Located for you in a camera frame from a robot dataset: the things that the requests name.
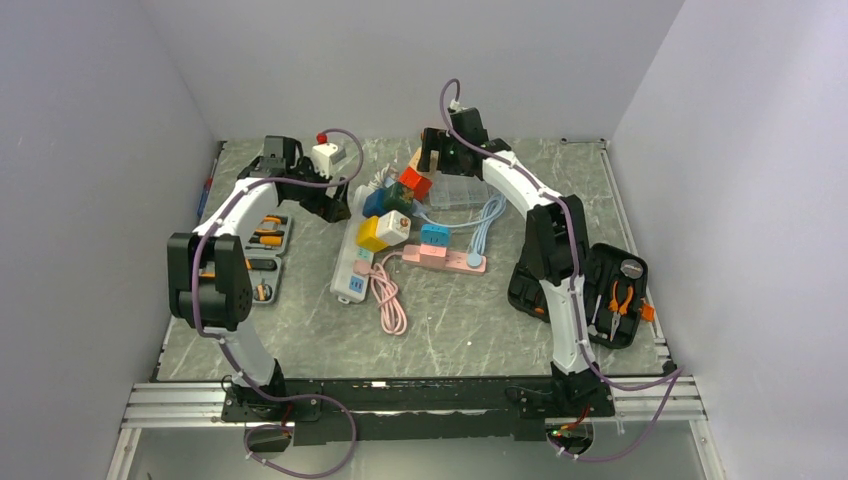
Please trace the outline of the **beige cube socket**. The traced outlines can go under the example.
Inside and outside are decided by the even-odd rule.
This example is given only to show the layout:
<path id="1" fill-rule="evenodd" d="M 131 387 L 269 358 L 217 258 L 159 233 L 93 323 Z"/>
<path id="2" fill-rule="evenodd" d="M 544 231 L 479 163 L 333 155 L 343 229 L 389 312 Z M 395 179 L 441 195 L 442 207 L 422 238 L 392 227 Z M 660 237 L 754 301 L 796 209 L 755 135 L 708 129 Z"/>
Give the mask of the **beige cube socket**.
<path id="1" fill-rule="evenodd" d="M 413 153 L 408 166 L 422 176 L 432 177 L 438 170 L 438 161 L 439 152 L 437 150 L 422 152 L 422 148 L 419 147 Z"/>

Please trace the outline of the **clear plastic organizer box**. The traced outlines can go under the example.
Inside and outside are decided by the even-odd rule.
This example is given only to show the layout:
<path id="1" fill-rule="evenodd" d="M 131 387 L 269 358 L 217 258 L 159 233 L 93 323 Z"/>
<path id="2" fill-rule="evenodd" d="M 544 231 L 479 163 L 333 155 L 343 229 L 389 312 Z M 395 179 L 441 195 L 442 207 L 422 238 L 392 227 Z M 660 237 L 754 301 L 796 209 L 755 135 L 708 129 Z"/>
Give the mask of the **clear plastic organizer box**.
<path id="1" fill-rule="evenodd" d="M 447 210 L 481 206 L 490 198 L 488 185 L 476 177 L 438 172 L 427 196 L 432 209 Z"/>

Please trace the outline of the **blue cube socket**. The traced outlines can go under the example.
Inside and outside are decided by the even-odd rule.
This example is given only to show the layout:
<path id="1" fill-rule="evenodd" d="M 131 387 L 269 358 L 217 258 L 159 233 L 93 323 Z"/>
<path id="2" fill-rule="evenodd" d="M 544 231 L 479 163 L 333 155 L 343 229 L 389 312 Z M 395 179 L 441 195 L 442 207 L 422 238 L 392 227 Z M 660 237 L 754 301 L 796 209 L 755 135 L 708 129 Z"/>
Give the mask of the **blue cube socket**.
<path id="1" fill-rule="evenodd" d="M 386 198 L 386 189 L 378 189 L 369 194 L 363 203 L 363 217 L 368 219 L 371 217 L 381 217 L 387 214 L 390 209 L 386 206 Z"/>

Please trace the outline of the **yellow cube socket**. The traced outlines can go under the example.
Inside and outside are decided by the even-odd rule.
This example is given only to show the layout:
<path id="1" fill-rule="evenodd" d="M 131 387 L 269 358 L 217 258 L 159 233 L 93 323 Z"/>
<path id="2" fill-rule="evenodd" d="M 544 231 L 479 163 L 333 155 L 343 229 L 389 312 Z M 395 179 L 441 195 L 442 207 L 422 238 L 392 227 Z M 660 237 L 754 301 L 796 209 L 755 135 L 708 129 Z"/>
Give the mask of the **yellow cube socket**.
<path id="1" fill-rule="evenodd" d="M 389 246 L 379 237 L 377 233 L 378 224 L 379 218 L 377 216 L 372 216 L 362 222 L 356 235 L 358 247 L 371 253 L 377 253 Z"/>

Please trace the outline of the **red cube socket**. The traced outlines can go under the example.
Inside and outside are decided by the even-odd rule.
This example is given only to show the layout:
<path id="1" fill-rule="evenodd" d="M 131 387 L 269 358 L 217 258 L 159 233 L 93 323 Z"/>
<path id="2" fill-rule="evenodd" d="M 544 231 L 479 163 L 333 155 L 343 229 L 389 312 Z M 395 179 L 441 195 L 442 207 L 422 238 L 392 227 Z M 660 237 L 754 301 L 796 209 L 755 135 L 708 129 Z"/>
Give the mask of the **red cube socket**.
<path id="1" fill-rule="evenodd" d="M 407 167 L 399 176 L 399 182 L 413 192 L 413 198 L 422 202 L 428 195 L 433 181 L 412 167 Z"/>

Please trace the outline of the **white cube socket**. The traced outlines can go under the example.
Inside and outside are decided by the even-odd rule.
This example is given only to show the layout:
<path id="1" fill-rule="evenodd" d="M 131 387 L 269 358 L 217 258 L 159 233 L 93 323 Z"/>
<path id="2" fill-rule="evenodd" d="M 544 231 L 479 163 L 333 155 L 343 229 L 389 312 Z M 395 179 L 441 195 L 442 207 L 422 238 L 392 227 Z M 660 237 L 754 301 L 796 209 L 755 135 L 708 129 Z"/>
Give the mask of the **white cube socket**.
<path id="1" fill-rule="evenodd" d="M 387 246 L 396 246 L 408 240 L 411 220 L 403 213 L 392 210 L 377 220 L 376 236 Z"/>

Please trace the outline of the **dark green cube socket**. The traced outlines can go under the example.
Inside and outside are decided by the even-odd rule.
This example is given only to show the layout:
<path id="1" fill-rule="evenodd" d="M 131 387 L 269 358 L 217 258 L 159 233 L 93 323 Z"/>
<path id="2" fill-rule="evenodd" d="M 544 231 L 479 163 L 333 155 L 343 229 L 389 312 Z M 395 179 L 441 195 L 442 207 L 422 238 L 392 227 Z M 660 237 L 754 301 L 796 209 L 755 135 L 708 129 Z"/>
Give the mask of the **dark green cube socket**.
<path id="1" fill-rule="evenodd" d="M 415 192 L 406 185 L 395 182 L 385 189 L 383 197 L 383 208 L 389 211 L 398 211 L 409 215 L 414 210 Z"/>

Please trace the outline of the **grey tool tray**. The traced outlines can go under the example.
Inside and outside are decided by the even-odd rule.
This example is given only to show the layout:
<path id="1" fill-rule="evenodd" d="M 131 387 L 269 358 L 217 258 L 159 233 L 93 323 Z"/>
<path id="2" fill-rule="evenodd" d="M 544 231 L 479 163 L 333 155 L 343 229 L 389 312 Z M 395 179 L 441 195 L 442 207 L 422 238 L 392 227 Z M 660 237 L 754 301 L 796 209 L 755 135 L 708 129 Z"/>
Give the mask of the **grey tool tray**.
<path id="1" fill-rule="evenodd" d="M 289 216 L 266 215 L 245 246 L 254 304 L 270 305 L 277 301 L 292 224 Z"/>

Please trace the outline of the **white power strip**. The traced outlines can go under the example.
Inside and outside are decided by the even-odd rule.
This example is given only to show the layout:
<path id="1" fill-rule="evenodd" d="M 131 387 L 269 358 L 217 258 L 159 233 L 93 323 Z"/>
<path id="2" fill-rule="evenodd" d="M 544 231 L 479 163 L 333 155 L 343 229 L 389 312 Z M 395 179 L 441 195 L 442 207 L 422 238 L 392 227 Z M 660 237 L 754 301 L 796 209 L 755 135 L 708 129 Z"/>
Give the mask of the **white power strip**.
<path id="1" fill-rule="evenodd" d="M 347 220 L 338 257 L 335 262 L 330 292 L 344 304 L 361 303 L 367 295 L 368 272 L 373 265 L 374 254 L 357 244 L 365 200 L 375 192 L 369 185 L 361 185 L 353 192 L 349 206 L 351 217 Z"/>

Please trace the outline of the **light blue plug adapter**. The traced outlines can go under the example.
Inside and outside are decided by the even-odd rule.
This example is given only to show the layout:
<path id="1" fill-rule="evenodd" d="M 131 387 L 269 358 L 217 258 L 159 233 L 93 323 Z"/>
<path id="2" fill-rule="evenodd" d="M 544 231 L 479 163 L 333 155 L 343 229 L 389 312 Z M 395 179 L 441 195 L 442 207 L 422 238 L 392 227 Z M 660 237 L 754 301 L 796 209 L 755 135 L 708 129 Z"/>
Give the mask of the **light blue plug adapter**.
<path id="1" fill-rule="evenodd" d="M 436 247 L 447 247 L 450 243 L 450 229 L 444 226 L 435 224 L 424 224 L 420 231 L 420 241 L 422 244 L 432 245 Z"/>

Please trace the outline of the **light blue power strip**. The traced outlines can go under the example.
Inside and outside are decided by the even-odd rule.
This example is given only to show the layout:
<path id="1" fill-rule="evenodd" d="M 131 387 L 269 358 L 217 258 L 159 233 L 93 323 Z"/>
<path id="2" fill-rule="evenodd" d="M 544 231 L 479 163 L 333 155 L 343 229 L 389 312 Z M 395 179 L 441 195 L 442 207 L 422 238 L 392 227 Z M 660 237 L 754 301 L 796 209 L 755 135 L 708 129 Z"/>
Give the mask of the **light blue power strip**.
<path id="1" fill-rule="evenodd" d="M 450 229 L 451 235 L 454 230 L 463 228 L 474 228 L 469 246 L 466 251 L 465 266 L 468 268 L 480 268 L 485 260 L 484 253 L 487 244 L 488 232 L 495 220 L 506 210 L 506 199 L 503 194 L 493 194 L 483 205 L 478 217 L 470 222 L 461 224 L 442 224 L 430 219 L 423 208 L 416 207 L 413 215 L 424 221 L 424 224 L 435 224 Z"/>

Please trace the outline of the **pink power strip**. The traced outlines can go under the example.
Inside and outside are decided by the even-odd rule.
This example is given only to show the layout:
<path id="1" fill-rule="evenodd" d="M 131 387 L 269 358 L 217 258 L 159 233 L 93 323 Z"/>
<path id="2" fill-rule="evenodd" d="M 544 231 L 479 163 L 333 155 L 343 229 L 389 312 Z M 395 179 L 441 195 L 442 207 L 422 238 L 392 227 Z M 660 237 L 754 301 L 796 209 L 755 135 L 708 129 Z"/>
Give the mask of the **pink power strip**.
<path id="1" fill-rule="evenodd" d="M 399 258 L 404 263 L 423 267 L 434 271 L 446 271 L 458 274 L 482 275 L 485 273 L 487 259 L 480 268 L 465 266 L 466 253 L 447 248 L 446 259 L 440 262 L 422 261 L 419 255 L 420 245 L 406 245 L 400 252 L 392 252 L 381 261 L 373 264 L 368 272 L 369 286 L 375 292 L 377 308 L 380 312 L 380 325 L 385 334 L 402 336 L 408 328 L 407 314 L 398 298 L 400 288 L 391 278 L 386 263 L 392 258 Z"/>

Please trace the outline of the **black tool case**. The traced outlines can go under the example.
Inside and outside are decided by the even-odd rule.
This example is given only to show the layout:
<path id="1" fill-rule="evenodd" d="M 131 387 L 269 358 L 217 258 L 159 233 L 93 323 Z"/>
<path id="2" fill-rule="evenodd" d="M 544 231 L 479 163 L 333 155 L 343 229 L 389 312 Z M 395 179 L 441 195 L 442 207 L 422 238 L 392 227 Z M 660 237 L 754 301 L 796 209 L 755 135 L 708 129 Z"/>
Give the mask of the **black tool case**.
<path id="1" fill-rule="evenodd" d="M 584 305 L 591 342 L 613 350 L 629 347 L 643 321 L 654 320 L 648 304 L 649 265 L 641 257 L 612 245 L 597 243 L 590 249 L 584 284 Z M 550 312 L 539 281 L 517 265 L 511 276 L 509 304 L 545 323 Z"/>

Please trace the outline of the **pink cube socket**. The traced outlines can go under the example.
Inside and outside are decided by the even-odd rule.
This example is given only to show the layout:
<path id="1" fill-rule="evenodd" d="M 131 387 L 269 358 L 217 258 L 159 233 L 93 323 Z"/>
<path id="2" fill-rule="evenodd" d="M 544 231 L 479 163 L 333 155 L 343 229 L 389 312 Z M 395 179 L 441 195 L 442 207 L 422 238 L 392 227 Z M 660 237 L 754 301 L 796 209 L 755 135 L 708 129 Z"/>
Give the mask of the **pink cube socket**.
<path id="1" fill-rule="evenodd" d="M 446 259 L 447 248 L 444 246 L 422 243 L 419 247 L 419 255 L 422 261 L 440 262 Z"/>

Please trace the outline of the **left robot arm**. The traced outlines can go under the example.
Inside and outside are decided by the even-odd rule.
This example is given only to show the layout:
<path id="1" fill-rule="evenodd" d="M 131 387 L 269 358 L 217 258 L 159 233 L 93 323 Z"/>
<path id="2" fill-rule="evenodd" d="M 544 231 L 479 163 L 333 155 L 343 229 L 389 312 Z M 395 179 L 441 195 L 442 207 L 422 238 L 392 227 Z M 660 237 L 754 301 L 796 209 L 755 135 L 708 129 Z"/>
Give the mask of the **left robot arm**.
<path id="1" fill-rule="evenodd" d="M 235 386 L 251 389 L 248 407 L 264 420 L 285 411 L 288 394 L 279 362 L 248 320 L 254 297 L 244 248 L 286 201 L 327 223 L 350 218 L 352 179 L 333 173 L 344 152 L 330 142 L 330 133 L 319 132 L 310 153 L 297 139 L 267 137 L 216 212 L 192 232 L 172 234 L 166 246 L 171 314 L 218 343 L 234 369 Z"/>

